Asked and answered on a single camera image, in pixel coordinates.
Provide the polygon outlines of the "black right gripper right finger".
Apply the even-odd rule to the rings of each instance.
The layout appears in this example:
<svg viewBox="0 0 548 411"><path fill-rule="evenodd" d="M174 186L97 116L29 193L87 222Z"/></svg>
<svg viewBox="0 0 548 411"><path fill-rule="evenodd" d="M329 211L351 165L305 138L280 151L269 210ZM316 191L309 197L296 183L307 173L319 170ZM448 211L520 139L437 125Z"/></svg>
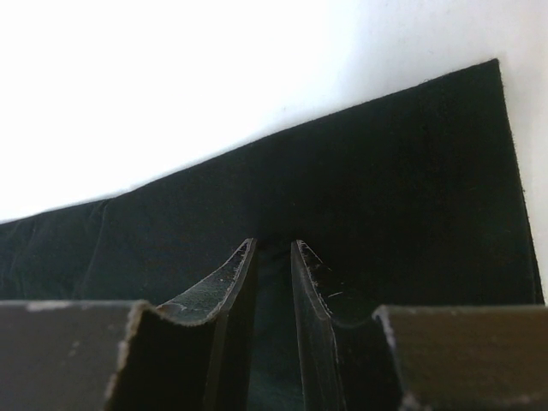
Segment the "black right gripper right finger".
<svg viewBox="0 0 548 411"><path fill-rule="evenodd" d="M291 271L305 409L546 409L545 306L370 308L304 241Z"/></svg>

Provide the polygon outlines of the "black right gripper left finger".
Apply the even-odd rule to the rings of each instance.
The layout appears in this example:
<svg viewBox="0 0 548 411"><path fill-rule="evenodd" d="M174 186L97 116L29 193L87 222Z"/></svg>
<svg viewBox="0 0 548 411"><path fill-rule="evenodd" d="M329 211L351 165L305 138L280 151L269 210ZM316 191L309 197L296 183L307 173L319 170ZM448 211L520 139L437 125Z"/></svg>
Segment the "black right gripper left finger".
<svg viewBox="0 0 548 411"><path fill-rule="evenodd" d="M159 306L3 301L2 409L245 409L256 245Z"/></svg>

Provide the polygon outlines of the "black t-shirt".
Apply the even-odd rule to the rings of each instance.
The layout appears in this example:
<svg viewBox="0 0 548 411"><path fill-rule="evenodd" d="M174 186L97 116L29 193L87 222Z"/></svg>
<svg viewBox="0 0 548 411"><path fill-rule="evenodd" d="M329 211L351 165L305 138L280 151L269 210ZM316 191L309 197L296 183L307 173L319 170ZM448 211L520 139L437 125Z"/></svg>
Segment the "black t-shirt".
<svg viewBox="0 0 548 411"><path fill-rule="evenodd" d="M1 227L5 300L158 304L258 242L247 407L300 410L290 245L373 311L543 300L491 60L301 124L108 200Z"/></svg>

